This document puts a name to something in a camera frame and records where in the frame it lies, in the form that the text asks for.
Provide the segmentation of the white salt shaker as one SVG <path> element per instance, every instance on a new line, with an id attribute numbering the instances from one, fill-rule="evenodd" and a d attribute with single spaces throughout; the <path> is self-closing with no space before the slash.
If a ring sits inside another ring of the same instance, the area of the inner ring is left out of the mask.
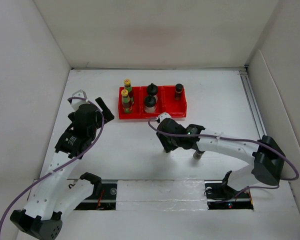
<path id="1" fill-rule="evenodd" d="M 150 85 L 147 86 L 146 88 L 147 94 L 150 96 L 153 96 L 156 101 L 158 101 L 158 86 L 155 85 L 154 83 L 151 83 Z"/>
<path id="2" fill-rule="evenodd" d="M 144 111 L 148 114 L 155 113 L 157 100 L 153 95 L 148 95 L 144 99 Z"/>

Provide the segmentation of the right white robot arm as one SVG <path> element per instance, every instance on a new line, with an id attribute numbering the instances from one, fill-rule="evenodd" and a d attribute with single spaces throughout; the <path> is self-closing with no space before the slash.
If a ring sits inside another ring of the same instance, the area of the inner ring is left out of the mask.
<path id="1" fill-rule="evenodd" d="M 252 188 L 278 189 L 285 163 L 285 155 L 272 137 L 264 135 L 260 140 L 225 136 L 207 128 L 190 124 L 183 127 L 169 114 L 156 119 L 154 129 L 166 153 L 178 148 L 194 150 L 193 158 L 201 159 L 205 152 L 218 153 L 246 163 L 238 170 L 229 170 L 217 188 L 219 200 L 236 198 Z"/>

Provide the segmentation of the red sauce bottle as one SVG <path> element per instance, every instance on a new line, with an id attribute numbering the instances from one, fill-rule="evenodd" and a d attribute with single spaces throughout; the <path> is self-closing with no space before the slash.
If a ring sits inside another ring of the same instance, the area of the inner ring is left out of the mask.
<path id="1" fill-rule="evenodd" d="M 133 91 L 133 87 L 131 85 L 131 80 L 130 79 L 125 79 L 123 81 L 124 83 L 124 89 L 128 91 L 128 95 L 129 95 L 129 98 L 131 100 L 131 103 L 134 104 L 134 91 Z"/>
<path id="2" fill-rule="evenodd" d="M 134 97 L 127 89 L 121 91 L 121 103 L 125 113 L 131 113 L 133 109 Z"/>

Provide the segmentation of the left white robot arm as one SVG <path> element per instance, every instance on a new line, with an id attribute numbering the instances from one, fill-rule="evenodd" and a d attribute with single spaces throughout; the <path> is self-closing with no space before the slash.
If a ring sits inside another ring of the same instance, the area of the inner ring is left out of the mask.
<path id="1" fill-rule="evenodd" d="M 99 197 L 102 179 L 92 173 L 83 173 L 74 186 L 68 178 L 83 156 L 97 143 L 106 123 L 115 117 L 101 97 L 96 103 L 73 96 L 78 108 L 68 115 L 71 124 L 55 145 L 55 152 L 45 175 L 30 187 L 31 199 L 23 209 L 14 210 L 10 221 L 23 233 L 37 240 L 55 240 L 63 220 L 86 198 Z"/>

